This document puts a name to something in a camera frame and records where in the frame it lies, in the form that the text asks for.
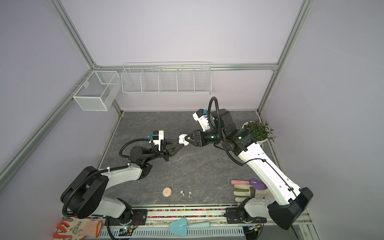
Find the white earbud charging case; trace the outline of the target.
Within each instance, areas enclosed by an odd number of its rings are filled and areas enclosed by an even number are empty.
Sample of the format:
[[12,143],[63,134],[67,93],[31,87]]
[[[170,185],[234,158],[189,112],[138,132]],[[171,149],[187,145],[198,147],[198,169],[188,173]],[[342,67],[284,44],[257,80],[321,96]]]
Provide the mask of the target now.
[[187,134],[179,135],[179,144],[183,144],[184,146],[189,145]]

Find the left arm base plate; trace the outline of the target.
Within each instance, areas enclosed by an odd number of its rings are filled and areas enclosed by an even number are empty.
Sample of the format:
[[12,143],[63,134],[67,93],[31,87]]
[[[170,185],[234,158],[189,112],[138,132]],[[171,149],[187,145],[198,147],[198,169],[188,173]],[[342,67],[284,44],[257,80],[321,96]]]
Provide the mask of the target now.
[[143,226],[146,224],[147,209],[133,209],[124,211],[120,217],[107,217],[110,226]]

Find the pink earbud charging case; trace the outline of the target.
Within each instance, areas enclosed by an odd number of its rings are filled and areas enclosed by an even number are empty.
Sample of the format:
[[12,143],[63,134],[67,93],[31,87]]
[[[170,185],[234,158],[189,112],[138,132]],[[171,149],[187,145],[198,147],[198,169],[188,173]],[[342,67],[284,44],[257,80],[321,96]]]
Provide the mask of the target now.
[[162,194],[164,197],[168,198],[172,195],[172,189],[169,187],[166,187],[163,189]]

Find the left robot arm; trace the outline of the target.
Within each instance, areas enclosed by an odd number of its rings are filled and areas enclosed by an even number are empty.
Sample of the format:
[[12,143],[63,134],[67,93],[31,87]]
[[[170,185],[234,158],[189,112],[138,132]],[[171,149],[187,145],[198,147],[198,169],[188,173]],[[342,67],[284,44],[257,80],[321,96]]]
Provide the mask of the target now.
[[150,161],[160,158],[168,161],[188,144],[184,135],[177,141],[156,136],[129,141],[119,151],[120,157],[128,160],[127,164],[105,169],[89,166],[81,171],[61,195],[62,215],[78,219],[104,216],[115,219],[121,225],[129,224],[134,217],[131,205],[120,198],[106,197],[105,191],[145,178],[152,169]]

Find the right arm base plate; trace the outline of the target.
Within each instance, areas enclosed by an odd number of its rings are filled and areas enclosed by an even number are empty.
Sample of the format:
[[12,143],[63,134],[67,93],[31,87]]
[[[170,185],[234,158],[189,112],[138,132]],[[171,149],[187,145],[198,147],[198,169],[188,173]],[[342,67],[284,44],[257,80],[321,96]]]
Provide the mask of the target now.
[[238,207],[226,208],[224,217],[228,224],[265,224],[267,222],[266,218],[248,216]]

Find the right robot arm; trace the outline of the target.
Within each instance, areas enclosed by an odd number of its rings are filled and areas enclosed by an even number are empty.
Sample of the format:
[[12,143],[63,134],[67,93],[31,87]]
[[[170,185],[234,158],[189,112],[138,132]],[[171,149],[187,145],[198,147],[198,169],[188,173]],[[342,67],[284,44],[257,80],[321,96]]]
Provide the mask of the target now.
[[194,113],[195,121],[201,129],[179,136],[180,143],[189,143],[196,147],[209,144],[221,145],[227,156],[239,166],[249,166],[271,192],[271,199],[246,197],[240,205],[240,218],[249,222],[256,218],[269,218],[284,230],[289,230],[298,217],[305,211],[313,198],[309,188],[301,188],[288,178],[267,156],[256,138],[248,130],[238,129],[232,116],[226,109],[219,108],[216,97],[212,97],[209,106]]

